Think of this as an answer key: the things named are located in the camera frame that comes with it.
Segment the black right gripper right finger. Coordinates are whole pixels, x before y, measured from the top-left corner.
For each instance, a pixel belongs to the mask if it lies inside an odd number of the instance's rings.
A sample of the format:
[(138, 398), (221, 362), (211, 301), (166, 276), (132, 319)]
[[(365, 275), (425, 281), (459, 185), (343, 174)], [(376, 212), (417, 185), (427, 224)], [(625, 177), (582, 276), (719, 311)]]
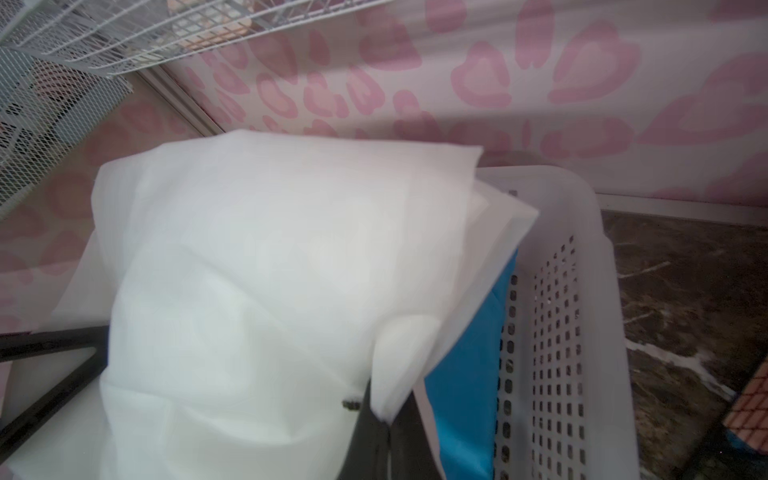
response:
[(390, 426), (389, 478), (442, 479), (414, 393), (410, 394)]

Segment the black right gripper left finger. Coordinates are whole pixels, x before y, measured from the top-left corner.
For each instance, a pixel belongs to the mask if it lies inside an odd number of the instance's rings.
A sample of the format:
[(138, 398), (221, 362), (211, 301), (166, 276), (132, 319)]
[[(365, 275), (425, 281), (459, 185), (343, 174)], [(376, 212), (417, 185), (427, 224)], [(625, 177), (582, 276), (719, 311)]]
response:
[(370, 407), (371, 382), (358, 403), (358, 417), (338, 480), (387, 480), (389, 478), (390, 427)]

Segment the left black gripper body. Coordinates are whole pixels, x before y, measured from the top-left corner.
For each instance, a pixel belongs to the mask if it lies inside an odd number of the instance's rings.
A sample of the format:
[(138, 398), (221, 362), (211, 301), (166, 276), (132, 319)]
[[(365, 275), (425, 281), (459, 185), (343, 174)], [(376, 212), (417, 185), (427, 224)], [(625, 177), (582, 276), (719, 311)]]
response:
[(1, 336), (1, 361), (88, 350), (91, 355), (1, 429), (1, 460), (7, 461), (48, 420), (95, 380), (108, 364), (107, 325)]

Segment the blue raincoat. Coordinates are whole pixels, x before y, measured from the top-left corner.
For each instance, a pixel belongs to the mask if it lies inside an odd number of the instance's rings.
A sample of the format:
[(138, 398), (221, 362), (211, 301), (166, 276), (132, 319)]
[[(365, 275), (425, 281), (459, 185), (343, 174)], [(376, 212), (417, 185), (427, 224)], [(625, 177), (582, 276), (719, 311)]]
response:
[(491, 479), (511, 257), (463, 335), (425, 380), (448, 479)]

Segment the white raincoat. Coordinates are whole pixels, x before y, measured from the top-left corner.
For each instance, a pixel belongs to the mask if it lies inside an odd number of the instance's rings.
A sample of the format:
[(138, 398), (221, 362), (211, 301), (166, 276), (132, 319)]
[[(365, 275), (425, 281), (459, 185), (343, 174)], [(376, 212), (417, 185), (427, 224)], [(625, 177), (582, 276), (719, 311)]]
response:
[(537, 219), (481, 155), (238, 130), (104, 164), (63, 323), (108, 317), (108, 365), (14, 476), (336, 478), (347, 402), (393, 420)]

